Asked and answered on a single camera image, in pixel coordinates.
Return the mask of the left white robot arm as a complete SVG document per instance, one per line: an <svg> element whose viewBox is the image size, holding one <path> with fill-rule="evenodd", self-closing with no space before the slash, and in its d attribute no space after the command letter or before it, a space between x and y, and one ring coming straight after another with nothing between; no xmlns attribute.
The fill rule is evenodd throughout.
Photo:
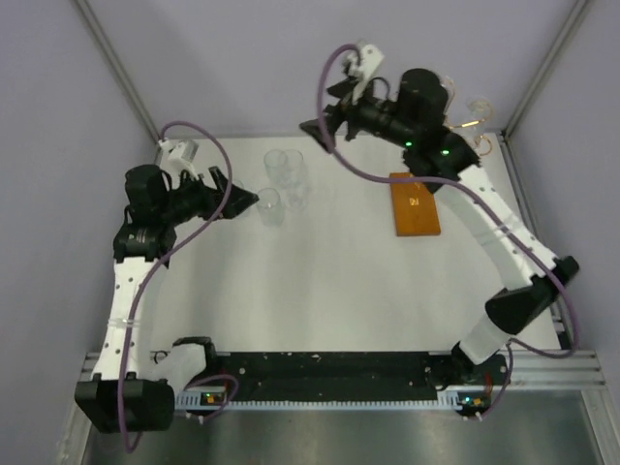
<svg viewBox="0 0 620 465"><path fill-rule="evenodd" d="M125 174L128 204L113 242L114 294L100 356L75 400L104 434L164 431L176 397L194 380L209 384L220 362L207 336L184 336L153 360L150 343L160 287L169 270L175 229L194 218L231 220L256 204L257 194L231 184L217 167L214 186L187 170L178 178L153 164Z"/></svg>

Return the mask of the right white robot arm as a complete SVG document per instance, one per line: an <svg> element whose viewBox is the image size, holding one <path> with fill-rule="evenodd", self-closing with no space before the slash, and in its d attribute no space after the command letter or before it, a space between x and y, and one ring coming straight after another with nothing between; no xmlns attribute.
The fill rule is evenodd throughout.
<svg viewBox="0 0 620 465"><path fill-rule="evenodd" d="M456 342L443 385L452 379L471 384L490 359L517 342L519 334L558 299L579 271L572 256L560 257L543 245L497 193L474 148L445 122L450 93L432 71L414 68L399 82L396 98L374 94L375 77L347 76L328 86L323 70L317 86L316 118L299 128L349 171L371 182L423 184L463 223L497 269L502 286L484 305L469 333ZM408 176L395 179L364 171L339 151L335 134L346 140L365 132L402 148Z"/></svg>

